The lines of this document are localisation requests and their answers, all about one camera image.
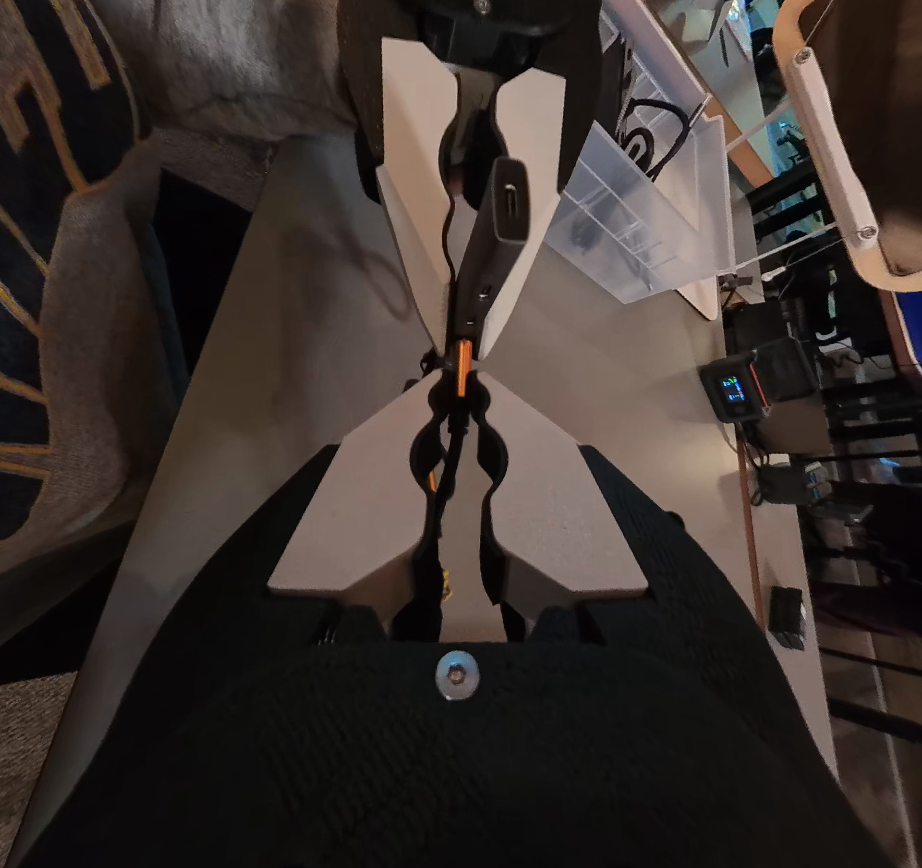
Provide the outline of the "grey printed sweatshirt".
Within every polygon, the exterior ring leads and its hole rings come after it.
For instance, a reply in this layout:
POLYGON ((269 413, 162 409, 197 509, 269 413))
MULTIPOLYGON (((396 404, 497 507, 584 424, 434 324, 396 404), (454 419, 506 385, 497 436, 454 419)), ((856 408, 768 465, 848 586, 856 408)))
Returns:
POLYGON ((154 130, 350 130, 338 0, 2 0, 2 574, 147 483, 178 410, 154 130))

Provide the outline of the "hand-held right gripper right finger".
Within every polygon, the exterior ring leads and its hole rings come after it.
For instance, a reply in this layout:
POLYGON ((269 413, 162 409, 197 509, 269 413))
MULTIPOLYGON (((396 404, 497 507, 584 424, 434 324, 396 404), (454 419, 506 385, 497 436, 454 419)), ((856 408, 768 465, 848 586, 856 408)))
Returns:
POLYGON ((478 465, 480 576, 508 641, 523 641, 547 609, 639 599, 646 576, 581 445, 495 378, 472 372, 467 406, 478 465))

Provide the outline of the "small black battery pack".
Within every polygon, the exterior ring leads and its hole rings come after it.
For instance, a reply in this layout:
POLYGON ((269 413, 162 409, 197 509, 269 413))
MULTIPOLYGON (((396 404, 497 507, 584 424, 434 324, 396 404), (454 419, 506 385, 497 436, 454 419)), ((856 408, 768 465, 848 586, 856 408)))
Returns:
POLYGON ((802 590, 772 586, 769 593, 768 632, 786 649, 804 651, 806 606, 802 590))

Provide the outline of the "black power station with display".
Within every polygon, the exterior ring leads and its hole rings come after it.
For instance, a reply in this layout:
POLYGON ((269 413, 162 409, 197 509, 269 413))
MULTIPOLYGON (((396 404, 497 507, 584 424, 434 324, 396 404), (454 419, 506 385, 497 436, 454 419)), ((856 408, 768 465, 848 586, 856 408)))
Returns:
POLYGON ((698 377, 718 420, 746 424, 766 418, 776 404, 817 392, 817 379, 801 345, 785 339, 714 360, 698 377))

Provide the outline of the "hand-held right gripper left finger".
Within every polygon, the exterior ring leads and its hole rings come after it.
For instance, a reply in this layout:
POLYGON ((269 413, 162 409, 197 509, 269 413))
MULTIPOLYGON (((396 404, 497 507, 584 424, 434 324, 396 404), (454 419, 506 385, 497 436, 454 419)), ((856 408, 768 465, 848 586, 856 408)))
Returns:
POLYGON ((268 589, 370 608, 396 639, 439 638, 454 493, 455 376, 434 371, 342 440, 268 589))

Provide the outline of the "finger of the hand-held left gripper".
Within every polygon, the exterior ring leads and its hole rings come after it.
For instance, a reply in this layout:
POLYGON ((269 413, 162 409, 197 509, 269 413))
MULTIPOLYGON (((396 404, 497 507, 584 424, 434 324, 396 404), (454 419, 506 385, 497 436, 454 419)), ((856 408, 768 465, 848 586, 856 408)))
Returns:
POLYGON ((421 322, 436 350, 448 335, 453 215, 442 148, 458 107, 455 74, 422 43, 382 40, 384 160, 376 182, 421 322))
POLYGON ((526 170, 530 222, 524 247, 484 320, 481 354, 490 352, 510 318, 559 205, 565 91, 564 78, 531 68, 502 85, 496 96, 495 120, 507 155, 521 160, 526 170))

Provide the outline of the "clear plastic organizer box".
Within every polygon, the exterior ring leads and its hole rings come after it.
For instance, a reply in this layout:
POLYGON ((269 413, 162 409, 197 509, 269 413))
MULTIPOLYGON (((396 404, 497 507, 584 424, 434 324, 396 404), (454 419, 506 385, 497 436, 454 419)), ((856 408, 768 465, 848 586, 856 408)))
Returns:
POLYGON ((692 128, 710 95, 683 95, 600 10, 602 79, 592 124, 546 244, 623 304, 700 279, 692 128))

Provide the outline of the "black metal rack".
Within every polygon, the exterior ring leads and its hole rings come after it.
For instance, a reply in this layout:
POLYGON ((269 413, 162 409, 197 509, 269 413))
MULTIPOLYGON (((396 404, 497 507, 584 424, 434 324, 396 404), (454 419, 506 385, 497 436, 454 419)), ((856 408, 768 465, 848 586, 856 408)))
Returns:
POLYGON ((730 310, 739 351, 790 337, 803 352, 777 357, 792 378, 792 408, 774 406, 756 425, 768 451, 802 463, 891 467, 894 482, 842 485, 847 505, 871 506, 859 524, 864 554, 909 611, 920 617, 920 292, 880 290, 860 278, 836 228, 807 151, 746 196, 754 235, 764 239, 818 215, 824 228, 808 239, 787 235, 771 254, 785 268, 763 280, 765 298, 730 310))

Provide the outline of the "black charger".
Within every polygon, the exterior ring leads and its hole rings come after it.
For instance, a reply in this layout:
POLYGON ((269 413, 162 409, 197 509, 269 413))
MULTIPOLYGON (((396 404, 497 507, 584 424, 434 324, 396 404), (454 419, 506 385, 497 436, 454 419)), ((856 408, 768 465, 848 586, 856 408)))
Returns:
POLYGON ((830 492, 829 477, 820 462, 764 465, 755 470, 752 504, 812 506, 830 492))

